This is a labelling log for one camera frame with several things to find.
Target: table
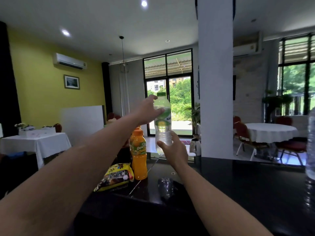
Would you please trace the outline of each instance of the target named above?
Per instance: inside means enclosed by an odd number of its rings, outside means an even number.
[[[133,218],[125,220],[124,227],[135,228],[141,219],[146,229],[142,235],[173,229],[172,233],[207,235],[175,170],[167,161],[147,154],[148,178],[113,192],[92,193],[75,219],[75,230],[84,228],[92,235],[104,227],[117,229],[122,227],[121,214],[132,212]],[[211,157],[195,157],[189,165],[274,235],[315,234],[315,182],[306,177],[304,167]],[[164,177],[178,182],[169,201],[158,192],[157,180]]]
[[[35,152],[38,169],[44,166],[43,158],[68,150],[70,147],[70,141],[64,132],[38,138],[25,138],[24,136],[16,135],[2,138],[0,141],[0,152],[2,154]]]
[[[253,142],[283,142],[299,135],[295,127],[272,123],[246,123]]]

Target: rug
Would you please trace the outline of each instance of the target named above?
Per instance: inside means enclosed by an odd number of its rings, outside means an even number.
[[[181,141],[184,145],[190,145],[190,141]]]

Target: hand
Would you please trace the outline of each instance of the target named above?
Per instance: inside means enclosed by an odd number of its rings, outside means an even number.
[[[134,115],[138,121],[138,125],[143,125],[153,121],[158,115],[164,113],[165,109],[154,109],[154,100],[158,97],[150,94],[145,100],[142,101],[140,107],[134,112]]]
[[[181,166],[188,164],[188,153],[185,145],[180,141],[177,134],[171,131],[173,144],[168,146],[164,142],[157,141],[170,165],[177,171]]]

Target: snack bag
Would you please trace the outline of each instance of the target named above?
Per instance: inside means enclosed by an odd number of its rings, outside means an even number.
[[[129,181],[134,181],[134,173],[130,167],[130,163],[115,164],[108,169],[104,178],[94,189],[94,192],[121,186],[127,184]]]

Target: black countertop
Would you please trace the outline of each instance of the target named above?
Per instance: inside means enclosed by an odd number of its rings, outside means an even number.
[[[273,234],[315,235],[315,182],[306,177],[304,167],[207,157],[195,157],[189,164]],[[112,192],[92,193],[78,216],[114,224],[117,208],[126,208],[135,218],[163,222],[160,230],[182,217],[184,231],[193,225],[199,235],[207,234],[175,170],[164,159],[151,159],[150,153],[147,167],[148,178],[142,181]],[[166,177],[175,181],[176,188],[168,201],[161,199],[157,187],[157,180]]]

